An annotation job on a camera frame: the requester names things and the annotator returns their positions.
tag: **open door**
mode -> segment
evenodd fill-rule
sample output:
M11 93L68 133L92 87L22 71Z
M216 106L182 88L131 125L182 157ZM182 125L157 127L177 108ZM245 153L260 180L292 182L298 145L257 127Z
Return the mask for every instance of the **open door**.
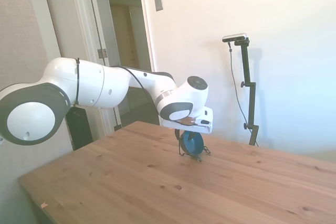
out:
M142 0L91 0L91 5L105 64L154 71ZM134 121L160 124L152 101L140 89L130 89L114 111L116 129Z

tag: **door frame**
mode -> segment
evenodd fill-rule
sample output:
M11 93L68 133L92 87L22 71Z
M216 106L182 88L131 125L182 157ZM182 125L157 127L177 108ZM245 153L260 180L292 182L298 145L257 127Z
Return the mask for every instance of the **door frame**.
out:
M145 0L141 0L141 7L142 7L142 13L143 13L143 18L144 18L144 23L145 23L145 31L146 31L147 46L148 46L148 52L149 52L149 60L150 60L150 63L151 63L151 70L153 72L155 72L156 71L156 64L155 64L155 57L154 57L154 53L153 53L154 50L152 48L152 37L151 37L150 29L149 29L146 3L144 1ZM111 21L112 21L112 24L113 24L111 9L109 9L109 12L110 12ZM114 30L114 26L113 26L113 33L114 33L115 43L117 44L116 31Z
M95 59L91 59L91 60L93 62L97 62L97 59L99 61L99 58L98 58L98 53L96 51L96 46L94 42L95 35L93 34L94 32L92 31L92 27L95 27L95 21L92 20L92 17L90 17L90 14L88 13L88 9L93 8L92 5L88 5L89 2L91 2L91 0L75 0L78 17L80 19L80 23L82 26L83 36L86 39L86 44L88 46L89 51L91 52L89 55L90 56L95 55L94 57ZM141 5L142 5L142 11L143 11L143 17L144 17L144 23L145 23L146 38L147 38L147 43L148 43L151 69L152 71L156 71L157 67L156 67L155 55L154 55L154 49L153 49L153 43L152 43L152 33L151 33L150 23L148 19L148 9L147 9L148 4L146 3L146 0L141 0ZM102 34L102 28L101 28L102 25L100 23L100 20L98 20L97 25L98 25L99 32Z
M94 13L96 12L97 15L99 15L97 2L93 1L93 4L91 0L74 0L77 14L79 18L79 23L81 26L81 32L85 41L86 45L86 51L88 52L88 57L90 61L96 62L96 63L102 63L102 60L99 59L98 52L97 52L97 36L98 32L96 27L98 28L99 34L102 37L103 43L103 32L102 32L102 24L100 22L100 18L95 18ZM142 5L142 11L143 11L143 17L144 17L144 24L145 24L145 31L146 31L146 38L148 43L148 50L149 50L149 57L150 57L150 63L151 63L151 69L152 71L156 71L156 63L155 63L155 55L153 50L153 43L152 43L152 33L150 29L150 24L148 21L148 9L146 0L141 0ZM111 9L110 11L110 18L113 23L112 19L112 13ZM113 33L114 33L114 40L115 44L117 44L116 41L116 34L114 31L113 26ZM107 66L109 66L109 60L108 58L105 59L105 63L107 63ZM118 106L113 108L114 113L111 113L109 110L100 110L101 120L103 122L103 128L104 128L104 134L108 135L114 132L113 125L121 125L121 119L120 119L120 113Z
M93 6L91 0L74 0L77 15L79 19L79 24L82 32L82 37L84 39L84 44L86 52L90 61L106 66L109 66L109 59L105 58L104 62L102 59L99 59L97 51L97 40L98 31L102 34L102 25L100 20L96 20L94 17L94 9L98 10L97 6ZM109 135L114 132L114 125L117 126L121 124L120 115L118 107L112 109L99 109L100 117L102 121L102 126L105 135Z

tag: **wood grain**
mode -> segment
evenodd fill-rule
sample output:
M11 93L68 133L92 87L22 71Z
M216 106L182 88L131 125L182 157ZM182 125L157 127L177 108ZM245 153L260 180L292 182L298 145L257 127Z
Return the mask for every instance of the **wood grain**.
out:
M336 223L336 164L133 123L20 179L55 223Z

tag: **blue object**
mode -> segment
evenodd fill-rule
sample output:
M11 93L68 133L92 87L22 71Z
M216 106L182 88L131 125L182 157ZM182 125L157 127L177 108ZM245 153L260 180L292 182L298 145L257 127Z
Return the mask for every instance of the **blue object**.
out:
M204 150L204 141L198 132L184 131L181 135L182 150L189 155L199 155Z

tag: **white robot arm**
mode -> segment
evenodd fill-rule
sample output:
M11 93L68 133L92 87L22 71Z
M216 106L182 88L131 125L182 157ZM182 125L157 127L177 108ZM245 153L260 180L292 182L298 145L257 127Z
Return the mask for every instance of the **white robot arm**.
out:
M168 73L57 58L38 82L0 91L0 137L20 145L44 142L56 133L71 105L113 108L129 87L148 91L163 126L211 133L213 112L204 106L208 85L200 77L189 77L177 87Z

